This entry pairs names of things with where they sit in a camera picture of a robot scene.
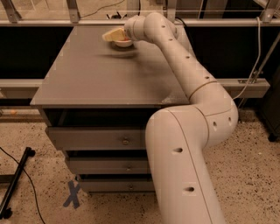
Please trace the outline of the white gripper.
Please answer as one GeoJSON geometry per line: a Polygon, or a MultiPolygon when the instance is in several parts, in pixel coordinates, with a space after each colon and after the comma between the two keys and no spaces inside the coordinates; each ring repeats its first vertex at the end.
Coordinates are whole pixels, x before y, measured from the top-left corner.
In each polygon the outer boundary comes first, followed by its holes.
{"type": "Polygon", "coordinates": [[[131,17],[125,22],[124,29],[116,28],[111,31],[107,31],[102,35],[102,39],[107,42],[124,41],[127,36],[129,39],[134,41],[145,40],[144,20],[144,16],[131,17]]]}

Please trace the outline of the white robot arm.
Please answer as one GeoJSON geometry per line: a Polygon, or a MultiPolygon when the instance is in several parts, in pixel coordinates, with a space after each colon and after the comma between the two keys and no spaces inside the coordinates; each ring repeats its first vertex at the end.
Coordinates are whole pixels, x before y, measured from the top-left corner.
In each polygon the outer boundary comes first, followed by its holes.
{"type": "Polygon", "coordinates": [[[227,224],[203,150],[228,139],[238,109],[225,88],[178,41],[174,23],[152,12],[134,16],[105,41],[146,41],[164,55],[189,103],[149,119],[145,144],[163,224],[227,224]]]}

